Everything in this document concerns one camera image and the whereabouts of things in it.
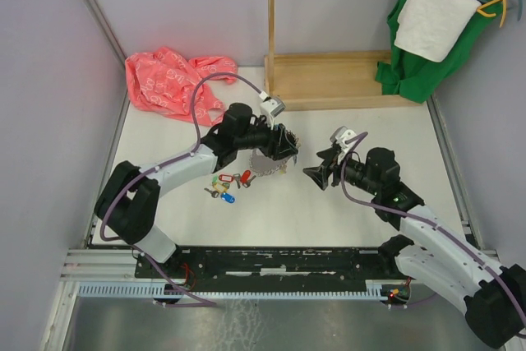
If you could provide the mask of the silver key holder blue handle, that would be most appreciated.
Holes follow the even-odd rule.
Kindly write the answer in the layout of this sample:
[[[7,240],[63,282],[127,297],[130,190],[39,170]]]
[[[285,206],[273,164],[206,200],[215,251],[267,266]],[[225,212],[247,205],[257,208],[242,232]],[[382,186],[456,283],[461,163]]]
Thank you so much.
[[[287,163],[296,160],[299,143],[296,135],[283,124],[255,134],[249,157],[250,170],[257,176],[284,171]]]

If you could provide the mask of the red tag key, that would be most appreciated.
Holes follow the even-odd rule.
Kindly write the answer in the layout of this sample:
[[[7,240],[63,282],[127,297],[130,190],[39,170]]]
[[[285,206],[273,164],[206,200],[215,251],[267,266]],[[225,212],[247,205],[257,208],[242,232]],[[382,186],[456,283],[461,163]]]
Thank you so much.
[[[251,173],[251,170],[246,170],[243,173],[235,173],[233,179],[237,184],[238,188],[245,187],[249,188],[256,175]]]

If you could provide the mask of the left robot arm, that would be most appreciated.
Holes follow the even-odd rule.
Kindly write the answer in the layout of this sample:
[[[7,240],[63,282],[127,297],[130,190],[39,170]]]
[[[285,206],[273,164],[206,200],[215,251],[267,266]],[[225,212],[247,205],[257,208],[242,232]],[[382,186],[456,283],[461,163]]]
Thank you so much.
[[[256,116],[246,104],[231,104],[223,121],[198,136],[188,152],[149,168],[129,161],[118,164],[95,203],[94,214],[126,244],[150,256],[162,276],[175,276],[182,258],[176,253],[177,244],[155,224],[159,199],[227,167],[240,150],[259,150],[280,161],[298,153],[298,139],[285,125],[272,126],[269,114]]]

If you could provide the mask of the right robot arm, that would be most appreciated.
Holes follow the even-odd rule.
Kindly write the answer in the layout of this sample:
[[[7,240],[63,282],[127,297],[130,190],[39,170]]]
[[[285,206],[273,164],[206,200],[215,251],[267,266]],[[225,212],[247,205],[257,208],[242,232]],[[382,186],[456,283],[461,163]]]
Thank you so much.
[[[395,153],[376,147],[365,161],[343,157],[333,146],[318,152],[320,165],[303,172],[322,190],[353,186],[371,194],[367,206],[398,231],[382,244],[377,268],[425,284],[453,305],[471,331],[498,349],[525,336],[525,270],[503,266],[454,233],[400,178]]]

